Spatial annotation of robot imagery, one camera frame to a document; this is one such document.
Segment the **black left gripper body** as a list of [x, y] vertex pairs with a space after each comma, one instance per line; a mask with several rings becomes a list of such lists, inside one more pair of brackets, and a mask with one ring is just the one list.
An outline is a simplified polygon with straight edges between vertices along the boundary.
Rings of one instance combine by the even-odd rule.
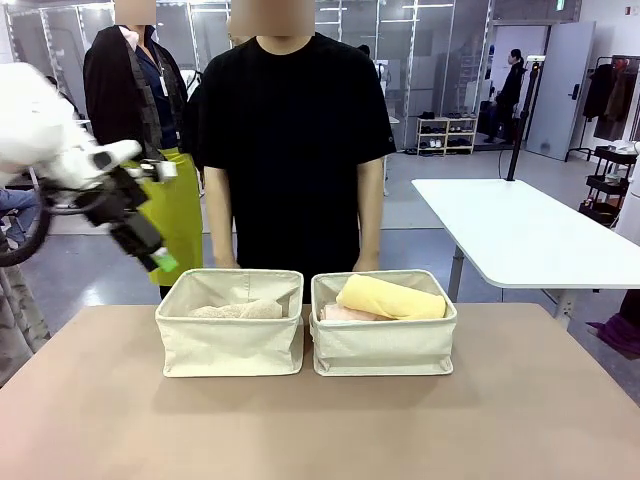
[[84, 193], [84, 216], [94, 226], [111, 231], [130, 228], [146, 231], [149, 220], [139, 211], [148, 196], [139, 182], [123, 167], [115, 167], [97, 187]]

